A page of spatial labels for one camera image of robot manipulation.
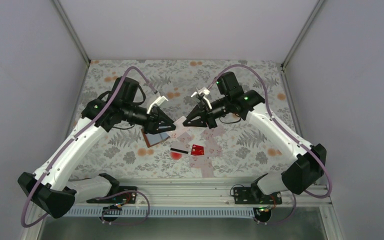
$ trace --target metal bracket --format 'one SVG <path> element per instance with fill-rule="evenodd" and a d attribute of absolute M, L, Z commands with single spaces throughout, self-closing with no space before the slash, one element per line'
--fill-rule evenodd
<path fill-rule="evenodd" d="M 256 199 L 251 193 L 251 187 L 234 187 L 233 188 L 234 204 L 239 205 L 280 205 L 282 204 L 282 195 L 280 192 L 274 192 L 270 195 L 261 195 Z"/>
<path fill-rule="evenodd" d="M 128 190 L 138 190 L 138 187 L 136 186 L 119 186 L 117 193 L 128 191 Z M 132 193 L 130 194 L 130 200 L 128 201 L 129 204 L 136 203 L 136 194 Z M 121 194 L 118 196 L 115 196 L 111 199 L 105 199 L 105 200 L 96 200 L 96 199 L 89 199 L 86 201 L 88 204 L 118 204 L 123 203 L 124 201 L 127 201 L 127 194 Z"/>

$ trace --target red card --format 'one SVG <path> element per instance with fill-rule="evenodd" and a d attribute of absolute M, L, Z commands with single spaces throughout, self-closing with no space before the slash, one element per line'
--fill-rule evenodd
<path fill-rule="evenodd" d="M 201 156 L 204 155 L 204 147 L 199 145 L 192 145 L 192 151 L 190 152 L 192 156 Z"/>

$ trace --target floral tablecloth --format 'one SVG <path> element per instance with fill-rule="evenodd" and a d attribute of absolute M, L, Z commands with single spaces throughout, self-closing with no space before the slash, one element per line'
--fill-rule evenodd
<path fill-rule="evenodd" d="M 196 105 L 190 97 L 224 68 L 233 64 L 244 64 L 253 68 L 264 79 L 268 88 L 271 109 L 292 129 L 295 129 L 280 72 L 275 62 L 246 60 L 92 60 L 86 82 L 80 96 L 76 120 L 86 104 L 101 93 L 112 88 L 117 77 L 130 66 L 138 67 L 158 91 L 166 93 L 169 101 L 161 109 L 174 121 L 187 116 Z M 262 96 L 263 88 L 247 69 L 233 68 L 244 91 L 254 89 Z M 139 81 L 147 96 L 151 89 L 145 86 L 142 77 L 132 70 L 128 77 Z M 220 98 L 217 87 L 211 89 L 210 100 Z M 141 101 L 137 94 L 136 101 Z M 234 115 L 222 118 L 223 122 L 238 120 Z M 287 168 L 282 153 L 254 126 L 240 121 L 223 124 L 219 121 L 217 132 L 205 128 L 187 131 L 191 144 L 207 147 L 205 158 L 183 154 L 173 157 L 170 147 L 179 139 L 169 138 L 163 143 L 147 147 L 141 127 L 129 130 L 112 129 L 87 153 L 71 178 L 84 179 L 99 173 L 108 173 L 115 178 L 212 178 L 261 176 L 267 172 L 284 171 Z M 118 127 L 128 127 L 121 123 Z"/>

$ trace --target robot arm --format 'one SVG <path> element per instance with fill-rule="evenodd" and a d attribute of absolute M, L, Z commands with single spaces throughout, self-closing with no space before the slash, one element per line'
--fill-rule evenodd
<path fill-rule="evenodd" d="M 269 195 L 274 192 L 289 190 L 294 194 L 301 194 L 324 172 L 316 160 L 301 145 L 311 149 L 323 164 L 326 162 L 326 149 L 318 144 L 313 146 L 310 142 L 297 135 L 274 112 L 271 116 L 265 106 L 265 99 L 256 91 L 244 92 L 233 72 L 226 72 L 217 80 L 218 90 L 224 97 L 211 103 L 206 96 L 208 89 L 198 90 L 193 97 L 198 99 L 198 105 L 183 122 L 187 127 L 217 127 L 216 119 L 226 114 L 238 114 L 243 120 L 254 125 L 268 137 L 282 152 L 290 167 L 282 173 L 267 173 L 251 184 L 251 190 L 256 198 L 260 194 Z M 300 144 L 293 141 L 275 123 L 274 119 L 293 136 Z"/>
<path fill-rule="evenodd" d="M 90 179 L 68 182 L 70 175 L 86 153 L 115 124 L 126 121 L 131 125 L 141 125 L 145 133 L 151 134 L 176 129 L 174 121 L 158 107 L 167 100 L 165 96 L 157 93 L 154 99 L 149 101 L 150 104 L 147 109 L 140 107 L 139 105 L 143 102 L 133 102 L 136 92 L 138 89 L 142 92 L 144 101 L 145 94 L 137 81 L 126 77 L 109 108 L 95 124 L 89 126 L 79 135 L 80 130 L 87 126 L 103 109 L 107 103 L 103 100 L 104 96 L 110 95 L 109 99 L 114 94 L 120 80 L 118 78 L 115 81 L 112 91 L 102 94 L 87 104 L 70 135 L 42 166 L 36 169 L 34 173 L 24 172 L 18 178 L 18 184 L 27 196 L 34 185 L 40 182 L 31 200 L 54 218 L 62 217 L 75 203 L 119 192 L 119 182 L 106 173 Z M 57 157 L 52 168 L 47 170 L 49 164 L 61 150 L 62 153 Z"/>

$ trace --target white wall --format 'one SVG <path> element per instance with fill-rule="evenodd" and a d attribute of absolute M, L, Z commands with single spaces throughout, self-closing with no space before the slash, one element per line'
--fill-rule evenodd
<path fill-rule="evenodd" d="M 0 240 L 18 239 L 18 176 L 62 142 L 86 64 L 50 0 L 0 0 Z"/>
<path fill-rule="evenodd" d="M 345 237 L 384 239 L 384 1 L 328 0 L 286 69 Z"/>
<path fill-rule="evenodd" d="M 91 59 L 281 63 L 317 0 L 60 0 Z"/>

